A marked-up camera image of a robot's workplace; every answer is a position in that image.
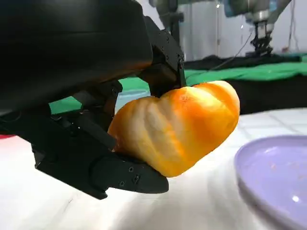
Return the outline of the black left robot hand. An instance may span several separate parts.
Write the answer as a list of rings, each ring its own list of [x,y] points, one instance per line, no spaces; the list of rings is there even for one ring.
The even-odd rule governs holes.
[[[168,180],[112,152],[120,80],[154,97],[185,86],[183,52],[134,0],[3,0],[0,129],[30,142],[37,170],[97,199],[165,193]]]

